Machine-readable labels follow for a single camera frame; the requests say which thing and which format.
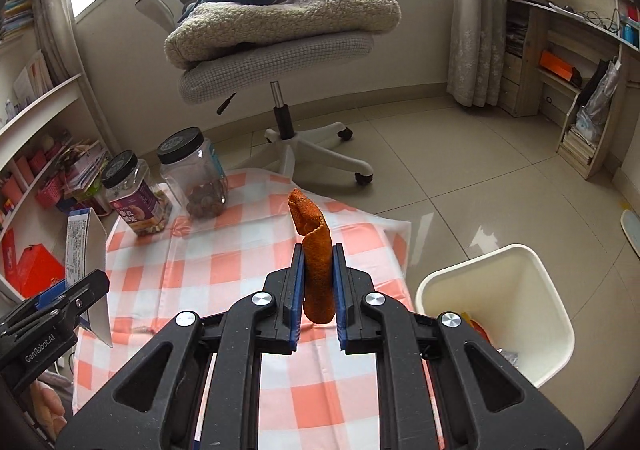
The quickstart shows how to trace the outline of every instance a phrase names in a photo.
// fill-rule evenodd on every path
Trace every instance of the beige fleece blanket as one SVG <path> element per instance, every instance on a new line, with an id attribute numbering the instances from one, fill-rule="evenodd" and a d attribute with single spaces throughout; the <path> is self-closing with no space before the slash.
<path id="1" fill-rule="evenodd" d="M 239 44 L 259 46 L 345 31 L 386 33 L 400 21 L 396 0 L 287 0 L 269 6 L 204 3 L 164 42 L 167 59 L 191 68 Z"/>

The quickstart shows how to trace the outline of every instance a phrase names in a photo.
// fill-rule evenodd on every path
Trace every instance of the curtain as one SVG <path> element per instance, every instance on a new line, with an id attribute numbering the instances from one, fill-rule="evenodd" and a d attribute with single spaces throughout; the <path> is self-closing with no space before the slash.
<path id="1" fill-rule="evenodd" d="M 454 0 L 447 92 L 464 106 L 496 105 L 507 0 Z"/>
<path id="2" fill-rule="evenodd" d="M 76 44 L 76 19 L 71 0 L 32 2 L 36 39 L 49 67 L 51 80 L 54 84 L 59 84 L 76 74 L 82 74 L 78 80 L 82 97 L 104 139 L 105 146 L 112 154 L 120 152 L 120 145 L 107 123 L 82 65 Z"/>

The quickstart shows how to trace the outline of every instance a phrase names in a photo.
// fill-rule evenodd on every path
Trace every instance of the office chair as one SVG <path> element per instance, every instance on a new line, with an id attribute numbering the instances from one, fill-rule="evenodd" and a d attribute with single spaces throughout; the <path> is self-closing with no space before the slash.
<path id="1" fill-rule="evenodd" d="M 180 0 L 184 6 L 193 1 Z M 138 0 L 136 8 L 167 33 L 174 31 L 175 17 L 161 0 Z M 233 95 L 256 83 L 270 81 L 277 130 L 267 129 L 264 135 L 268 145 L 236 168 L 263 168 L 278 161 L 278 172 L 292 178 L 297 158 L 354 172 L 357 184 L 364 186 L 373 178 L 373 168 L 369 163 L 318 145 L 336 134 L 342 141 L 348 141 L 352 131 L 340 122 L 313 130 L 294 131 L 289 107 L 282 99 L 277 79 L 300 68 L 361 58 L 369 54 L 372 48 L 373 38 L 365 32 L 313 36 L 249 50 L 243 47 L 241 52 L 202 62 L 187 70 L 180 78 L 179 92 L 185 102 L 200 104 L 215 97 Z M 222 113 L 228 102 L 225 101 L 218 113 Z"/>

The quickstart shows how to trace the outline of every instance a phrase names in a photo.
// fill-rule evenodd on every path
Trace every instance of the drawer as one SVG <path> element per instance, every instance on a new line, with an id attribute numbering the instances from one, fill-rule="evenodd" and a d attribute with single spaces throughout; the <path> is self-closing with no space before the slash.
<path id="1" fill-rule="evenodd" d="M 522 58 L 504 53 L 504 66 L 502 67 L 502 75 L 513 83 L 520 84 L 520 72 L 522 71 Z"/>
<path id="2" fill-rule="evenodd" d="M 518 99 L 518 91 L 520 86 L 513 83 L 507 78 L 502 78 L 500 82 L 500 96 L 498 96 L 498 105 L 505 110 L 513 112 L 516 108 L 516 100 Z"/>

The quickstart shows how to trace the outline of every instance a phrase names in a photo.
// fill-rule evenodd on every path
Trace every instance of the snack jar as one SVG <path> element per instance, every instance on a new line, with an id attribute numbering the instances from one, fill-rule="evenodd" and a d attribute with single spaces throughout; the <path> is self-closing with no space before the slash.
<path id="1" fill-rule="evenodd" d="M 114 157 L 102 171 L 105 197 L 137 235 L 162 231 L 172 204 L 149 172 L 149 165 L 131 150 Z"/>
<path id="2" fill-rule="evenodd" d="M 211 219 L 223 212 L 228 189 L 225 172 L 211 141 L 197 126 L 162 141 L 157 154 L 162 179 L 192 218 Z"/>

